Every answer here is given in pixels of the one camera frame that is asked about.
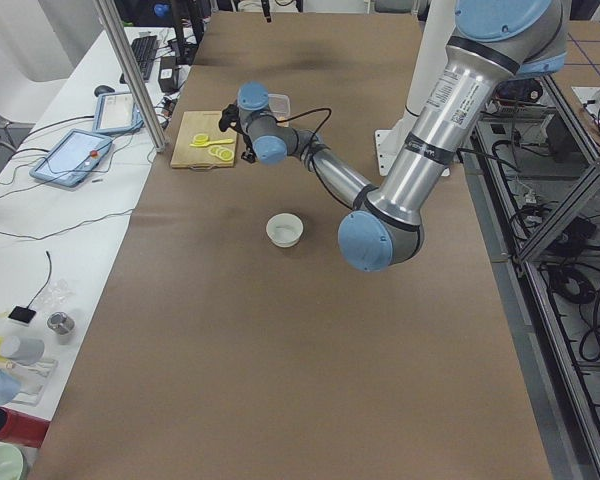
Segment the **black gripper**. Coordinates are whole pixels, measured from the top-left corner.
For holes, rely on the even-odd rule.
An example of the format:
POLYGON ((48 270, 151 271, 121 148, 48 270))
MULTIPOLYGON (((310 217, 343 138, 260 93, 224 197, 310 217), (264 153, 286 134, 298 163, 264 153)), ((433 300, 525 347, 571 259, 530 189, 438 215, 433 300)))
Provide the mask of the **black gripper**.
POLYGON ((221 111, 218 128, 221 132, 226 132, 229 129, 237 133, 241 132, 239 108, 235 103, 227 105, 221 111))

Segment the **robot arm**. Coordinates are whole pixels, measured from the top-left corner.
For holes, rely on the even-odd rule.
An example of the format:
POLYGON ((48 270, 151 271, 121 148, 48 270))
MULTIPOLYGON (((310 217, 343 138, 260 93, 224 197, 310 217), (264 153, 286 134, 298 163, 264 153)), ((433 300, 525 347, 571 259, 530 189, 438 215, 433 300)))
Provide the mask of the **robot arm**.
POLYGON ((446 66, 380 186, 341 161, 316 132, 280 125, 259 82, 240 87, 219 127, 240 133, 264 164, 298 158, 351 210, 338 229, 346 261, 361 271, 383 270, 420 250, 421 207, 495 87, 563 67, 570 8, 568 1, 456 2, 446 66))

